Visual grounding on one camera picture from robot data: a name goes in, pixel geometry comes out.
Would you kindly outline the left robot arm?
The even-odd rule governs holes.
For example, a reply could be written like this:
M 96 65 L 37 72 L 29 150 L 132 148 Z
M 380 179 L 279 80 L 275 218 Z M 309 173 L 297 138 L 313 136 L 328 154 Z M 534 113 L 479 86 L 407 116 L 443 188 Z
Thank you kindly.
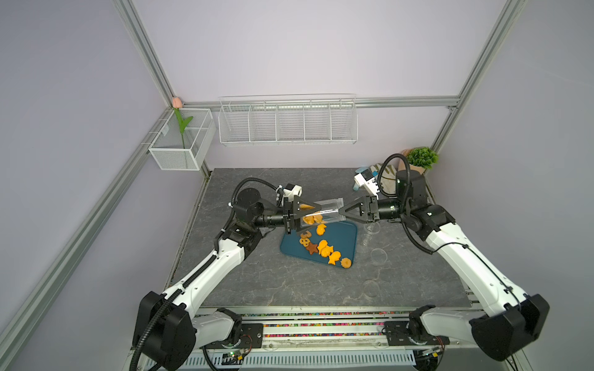
M 286 233 L 303 230 L 302 219 L 322 208 L 306 201 L 296 185 L 275 186 L 254 177 L 243 179 L 232 193 L 230 216 L 213 240 L 213 250 L 190 273 L 163 293 L 148 293 L 140 302 L 132 338 L 129 368 L 142 355 L 155 367 L 179 369 L 195 347 L 241 342 L 241 316 L 220 308 L 197 318 L 208 295 L 255 250 L 264 228 L 282 226 Z

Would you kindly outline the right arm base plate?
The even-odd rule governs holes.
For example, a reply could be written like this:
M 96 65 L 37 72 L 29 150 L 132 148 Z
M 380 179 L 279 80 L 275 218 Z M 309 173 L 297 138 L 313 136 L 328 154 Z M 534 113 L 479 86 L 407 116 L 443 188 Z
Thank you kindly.
M 423 329 L 416 329 L 408 320 L 386 321 L 381 334 L 389 346 L 448 346 L 450 339 L 434 336 Z

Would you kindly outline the pink artificial tulip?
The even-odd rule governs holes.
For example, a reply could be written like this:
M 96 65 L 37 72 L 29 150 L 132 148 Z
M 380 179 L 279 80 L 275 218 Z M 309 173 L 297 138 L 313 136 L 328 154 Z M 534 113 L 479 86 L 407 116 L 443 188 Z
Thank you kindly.
M 188 125 L 192 122 L 193 116 L 184 117 L 182 115 L 181 109 L 183 108 L 183 101 L 179 97 L 174 97 L 172 99 L 172 107 L 179 126 L 182 148 L 186 148 L 184 133 Z

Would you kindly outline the teal plastic tray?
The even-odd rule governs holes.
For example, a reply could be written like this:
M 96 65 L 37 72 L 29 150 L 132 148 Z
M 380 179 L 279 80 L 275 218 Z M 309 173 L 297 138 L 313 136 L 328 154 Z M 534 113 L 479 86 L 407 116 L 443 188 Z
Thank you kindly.
M 326 232 L 323 236 L 317 235 L 316 227 L 309 229 L 309 231 L 312 234 L 311 238 L 309 238 L 311 244 L 318 245 L 321 240 L 326 240 L 328 246 L 333 246 L 334 251 L 339 251 L 341 253 L 341 258 L 335 265 L 328 264 L 329 258 L 323 258 L 319 253 L 310 255 L 306 248 L 299 242 L 299 240 L 302 239 L 300 237 L 301 233 L 285 235 L 280 244 L 281 252 L 293 258 L 300 258 L 306 261 L 328 264 L 341 268 L 343 268 L 341 266 L 341 260 L 343 258 L 349 258 L 352 262 L 351 267 L 353 266 L 355 250 L 357 247 L 357 227 L 354 224 L 338 222 L 327 225 Z

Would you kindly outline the orange fish cookie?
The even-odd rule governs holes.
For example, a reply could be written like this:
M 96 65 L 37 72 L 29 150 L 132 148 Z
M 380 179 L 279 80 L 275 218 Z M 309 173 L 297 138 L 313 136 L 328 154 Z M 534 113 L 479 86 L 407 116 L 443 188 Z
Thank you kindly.
M 324 233 L 326 232 L 326 228 L 327 228 L 327 225 L 326 224 L 319 224 L 316 227 L 316 233 L 317 233 L 317 235 L 318 236 L 323 236 Z

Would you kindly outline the dark brown star cookie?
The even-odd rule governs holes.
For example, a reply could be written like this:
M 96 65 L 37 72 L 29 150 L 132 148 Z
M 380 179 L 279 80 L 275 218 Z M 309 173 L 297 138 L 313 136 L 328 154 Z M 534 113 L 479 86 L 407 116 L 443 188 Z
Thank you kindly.
M 310 255 L 318 254 L 319 253 L 319 251 L 318 251 L 318 245 L 317 244 L 309 244 L 306 247 L 306 250 L 309 252 Z

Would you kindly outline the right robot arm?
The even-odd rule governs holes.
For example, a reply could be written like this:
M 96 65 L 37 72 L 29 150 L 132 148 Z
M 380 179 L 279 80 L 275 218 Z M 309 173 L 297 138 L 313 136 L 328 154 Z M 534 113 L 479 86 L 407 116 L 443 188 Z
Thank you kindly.
M 413 343 L 457 339 L 502 362 L 539 338 L 549 303 L 507 278 L 444 207 L 429 202 L 425 177 L 411 169 L 403 154 L 389 156 L 378 173 L 368 169 L 357 173 L 354 182 L 368 194 L 342 207 L 341 215 L 361 224 L 400 221 L 407 238 L 421 252 L 441 256 L 480 303 L 480 309 L 473 311 L 425 305 L 410 312 L 403 334 Z

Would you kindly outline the white mesh wall basket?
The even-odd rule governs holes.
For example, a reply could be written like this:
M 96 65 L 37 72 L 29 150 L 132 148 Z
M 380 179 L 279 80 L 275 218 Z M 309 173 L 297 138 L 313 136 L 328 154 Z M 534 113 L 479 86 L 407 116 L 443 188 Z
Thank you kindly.
M 200 171 L 216 131 L 210 109 L 173 108 L 149 152 L 161 170 Z

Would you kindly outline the potted green plant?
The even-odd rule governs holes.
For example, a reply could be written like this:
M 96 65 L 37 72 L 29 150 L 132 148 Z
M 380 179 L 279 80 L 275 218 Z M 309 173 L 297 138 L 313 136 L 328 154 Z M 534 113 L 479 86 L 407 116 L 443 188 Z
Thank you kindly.
M 410 170 L 424 174 L 439 161 L 439 155 L 429 147 L 410 148 L 403 151 Z

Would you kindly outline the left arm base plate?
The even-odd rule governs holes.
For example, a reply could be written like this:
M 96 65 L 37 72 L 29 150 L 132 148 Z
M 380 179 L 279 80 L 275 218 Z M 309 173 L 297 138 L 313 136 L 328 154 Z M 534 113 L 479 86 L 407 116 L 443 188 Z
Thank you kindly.
M 260 349 L 264 339 L 264 325 L 257 322 L 242 323 L 230 337 L 207 344 L 207 349 Z

